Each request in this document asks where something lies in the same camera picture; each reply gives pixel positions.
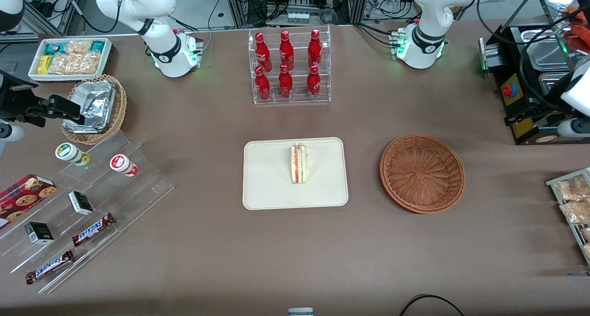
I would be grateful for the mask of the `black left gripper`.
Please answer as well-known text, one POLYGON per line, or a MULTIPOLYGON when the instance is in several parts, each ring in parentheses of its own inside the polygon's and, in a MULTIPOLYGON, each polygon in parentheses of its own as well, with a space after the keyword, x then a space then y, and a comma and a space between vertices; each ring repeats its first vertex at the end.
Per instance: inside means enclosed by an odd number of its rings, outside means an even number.
POLYGON ((568 104, 557 103, 553 105, 555 108, 550 108, 545 104, 532 103, 519 115, 507 115, 504 118, 504 125, 514 125, 532 116, 531 120, 534 126, 557 126, 560 122, 572 117, 574 110, 568 104))

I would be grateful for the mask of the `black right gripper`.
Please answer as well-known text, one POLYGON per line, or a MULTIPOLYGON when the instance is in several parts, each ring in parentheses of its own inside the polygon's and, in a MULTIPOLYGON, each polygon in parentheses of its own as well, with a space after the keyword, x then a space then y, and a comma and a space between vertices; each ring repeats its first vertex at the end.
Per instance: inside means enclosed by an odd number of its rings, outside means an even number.
POLYGON ((4 71, 1 74, 0 118, 8 122, 22 122, 45 127, 46 118, 69 120, 79 125, 86 123, 82 107, 59 95, 51 95, 37 105, 39 99, 32 89, 37 84, 21 80, 4 71))

